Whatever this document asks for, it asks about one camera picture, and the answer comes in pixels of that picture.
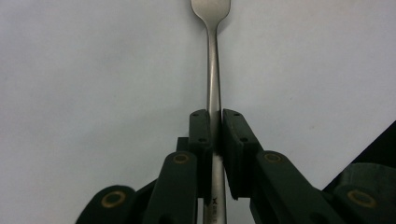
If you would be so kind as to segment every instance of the circular joint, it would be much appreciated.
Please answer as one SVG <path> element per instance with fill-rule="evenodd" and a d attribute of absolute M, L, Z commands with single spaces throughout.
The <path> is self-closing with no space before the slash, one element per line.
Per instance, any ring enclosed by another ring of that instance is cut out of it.
<path fill-rule="evenodd" d="M 279 155 L 276 155 L 274 153 L 268 153 L 264 155 L 264 158 L 271 163 L 275 162 L 282 162 L 282 158 Z"/>
<path fill-rule="evenodd" d="M 102 206 L 105 208 L 117 207 L 125 201 L 126 194 L 120 190 L 109 192 L 102 198 Z"/>
<path fill-rule="evenodd" d="M 177 154 L 174 157 L 174 163 L 183 164 L 186 163 L 189 159 L 190 159 L 189 156 L 186 154 Z"/>
<path fill-rule="evenodd" d="M 347 197 L 350 201 L 367 208 L 376 207 L 376 200 L 369 194 L 360 191 L 358 189 L 353 189 L 347 193 Z"/>

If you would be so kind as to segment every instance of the fork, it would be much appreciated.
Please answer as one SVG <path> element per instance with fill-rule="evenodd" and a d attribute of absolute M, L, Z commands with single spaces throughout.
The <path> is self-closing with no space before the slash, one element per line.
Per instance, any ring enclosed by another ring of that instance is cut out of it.
<path fill-rule="evenodd" d="M 194 13 L 201 18 L 207 31 L 207 99 L 206 109 L 210 118 L 210 133 L 215 153 L 212 163 L 212 200 L 204 205 L 204 224 L 225 224 L 226 205 L 224 168 L 217 153 L 221 127 L 221 100 L 219 81 L 219 54 L 217 30 L 219 23 L 230 12 L 231 0 L 191 0 Z"/>

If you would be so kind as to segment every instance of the metal shaft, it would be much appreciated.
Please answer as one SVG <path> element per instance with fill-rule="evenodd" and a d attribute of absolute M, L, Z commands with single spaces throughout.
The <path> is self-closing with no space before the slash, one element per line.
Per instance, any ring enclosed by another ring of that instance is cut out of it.
<path fill-rule="evenodd" d="M 221 100 L 219 80 L 219 55 L 217 26 L 207 30 L 207 112 L 210 117 L 210 132 L 214 154 L 212 166 L 212 200 L 204 207 L 204 224 L 226 224 L 224 168 L 219 151 L 221 128 Z"/>

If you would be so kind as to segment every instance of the screw hole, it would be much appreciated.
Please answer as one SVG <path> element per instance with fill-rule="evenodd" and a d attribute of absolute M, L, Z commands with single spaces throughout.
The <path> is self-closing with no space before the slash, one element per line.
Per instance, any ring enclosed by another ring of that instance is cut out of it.
<path fill-rule="evenodd" d="M 126 194 L 120 190 L 112 191 L 103 197 L 101 203 L 105 208 L 117 207 L 125 201 Z"/>

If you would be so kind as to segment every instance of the white background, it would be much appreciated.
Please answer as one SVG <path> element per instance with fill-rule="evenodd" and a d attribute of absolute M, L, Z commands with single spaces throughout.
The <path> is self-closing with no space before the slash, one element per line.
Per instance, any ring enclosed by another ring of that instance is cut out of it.
<path fill-rule="evenodd" d="M 395 119 L 396 1 L 232 1 L 222 105 L 325 187 Z M 74 223 L 140 189 L 205 108 L 189 0 L 0 1 L 0 223 Z M 252 223 L 248 200 L 229 223 Z"/>

